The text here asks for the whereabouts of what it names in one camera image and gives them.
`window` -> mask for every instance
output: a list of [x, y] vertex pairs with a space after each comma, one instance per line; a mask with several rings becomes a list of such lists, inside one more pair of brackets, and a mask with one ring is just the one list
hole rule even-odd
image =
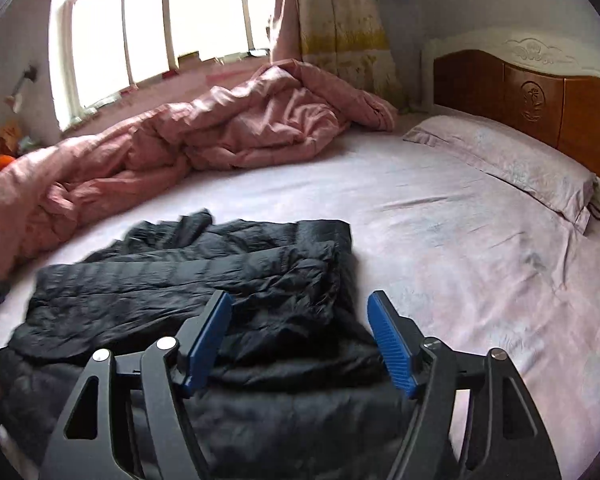
[[67, 0], [64, 70], [73, 117], [148, 78], [200, 59], [269, 47], [274, 0]]

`pink blanket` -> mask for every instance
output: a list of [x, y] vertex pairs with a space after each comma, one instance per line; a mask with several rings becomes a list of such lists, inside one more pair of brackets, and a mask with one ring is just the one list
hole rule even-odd
[[232, 90], [165, 104], [94, 136], [19, 158], [0, 172], [0, 280], [18, 261], [132, 208], [191, 170], [258, 168], [315, 156], [351, 121], [391, 131], [396, 110], [295, 60]]

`window sill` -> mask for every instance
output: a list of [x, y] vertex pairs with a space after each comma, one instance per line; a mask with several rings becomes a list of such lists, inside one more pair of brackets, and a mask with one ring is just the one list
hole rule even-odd
[[230, 62], [211, 59], [168, 78], [152, 78], [141, 82], [137, 89], [128, 93], [123, 91], [119, 99], [97, 108], [79, 123], [71, 124], [62, 131], [61, 137], [66, 139], [98, 134], [120, 121], [152, 110], [161, 104], [191, 102], [213, 86], [233, 88], [246, 81], [268, 62], [268, 57], [247, 57]]

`beige curtain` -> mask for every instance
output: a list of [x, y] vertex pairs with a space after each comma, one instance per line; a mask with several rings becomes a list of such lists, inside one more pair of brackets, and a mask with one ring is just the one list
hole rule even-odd
[[276, 0], [270, 36], [272, 61], [301, 59], [406, 105], [376, 0]]

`black jacket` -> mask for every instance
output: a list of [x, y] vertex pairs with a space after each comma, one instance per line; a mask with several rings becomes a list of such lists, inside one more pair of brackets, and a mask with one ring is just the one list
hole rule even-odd
[[[234, 314], [208, 388], [186, 402], [215, 478], [382, 479], [413, 405], [391, 384], [354, 313], [349, 225], [213, 225], [208, 211], [143, 222], [84, 262], [40, 270], [26, 321], [0, 350], [2, 422], [41, 463], [81, 367], [97, 348], [173, 335], [215, 289]], [[144, 473], [151, 447], [142, 436]]]

